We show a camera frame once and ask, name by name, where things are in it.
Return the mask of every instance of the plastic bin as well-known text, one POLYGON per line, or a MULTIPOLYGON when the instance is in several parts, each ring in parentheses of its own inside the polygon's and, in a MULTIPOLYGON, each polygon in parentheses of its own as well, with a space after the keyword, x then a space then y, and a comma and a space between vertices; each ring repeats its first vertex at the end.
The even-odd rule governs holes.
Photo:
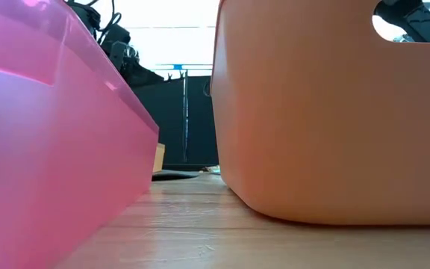
POLYGON ((222 177, 254 210, 430 225, 430 43, 392 43, 378 0, 226 0, 211 95, 222 177))
POLYGON ((0 269, 53 268, 149 189, 158 127, 61 0, 0 0, 0 269))

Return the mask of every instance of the window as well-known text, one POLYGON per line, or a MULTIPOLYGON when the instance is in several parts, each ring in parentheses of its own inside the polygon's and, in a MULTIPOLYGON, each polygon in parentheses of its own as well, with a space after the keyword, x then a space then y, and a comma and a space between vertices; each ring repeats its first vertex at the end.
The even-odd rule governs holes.
MULTIPOLYGON (((115 0, 116 12, 122 14, 119 24, 130 31, 140 63, 166 78, 179 77, 179 67, 188 68, 190 75, 211 74, 218 4, 219 0, 115 0)), ((93 7, 104 27, 111 17, 111 0, 99 0, 93 7)))

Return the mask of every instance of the orange plastic bin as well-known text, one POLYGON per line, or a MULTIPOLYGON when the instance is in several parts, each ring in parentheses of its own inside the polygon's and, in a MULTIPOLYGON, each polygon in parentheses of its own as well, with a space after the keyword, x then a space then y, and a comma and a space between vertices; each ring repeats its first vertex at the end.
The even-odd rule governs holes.
POLYGON ((211 94, 222 177, 253 209, 430 225, 430 43, 383 40, 378 0, 226 0, 211 94))

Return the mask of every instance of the black electronic device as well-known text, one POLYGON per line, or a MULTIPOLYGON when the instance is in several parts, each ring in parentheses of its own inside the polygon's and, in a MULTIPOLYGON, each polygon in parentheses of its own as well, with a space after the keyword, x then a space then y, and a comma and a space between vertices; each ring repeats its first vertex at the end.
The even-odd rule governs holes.
POLYGON ((430 42, 430 10, 422 0, 383 0, 375 15, 402 28, 415 42, 430 42))
POLYGON ((122 14, 115 12, 114 0, 112 0, 112 17, 104 28, 100 26, 101 15, 92 7, 97 1, 92 0, 88 4, 80 4, 74 0, 68 0, 66 3, 86 25, 87 30, 102 47, 129 86, 134 88, 163 83, 162 76, 139 64, 139 52, 129 45, 131 41, 130 33, 118 25, 122 14))

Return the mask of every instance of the translucent pink plastic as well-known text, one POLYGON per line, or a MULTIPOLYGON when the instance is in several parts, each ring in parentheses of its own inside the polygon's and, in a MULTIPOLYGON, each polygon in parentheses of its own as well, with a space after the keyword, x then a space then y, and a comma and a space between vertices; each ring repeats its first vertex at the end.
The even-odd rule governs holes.
POLYGON ((62 0, 0 0, 0 269, 53 268, 149 189, 157 142, 62 0))

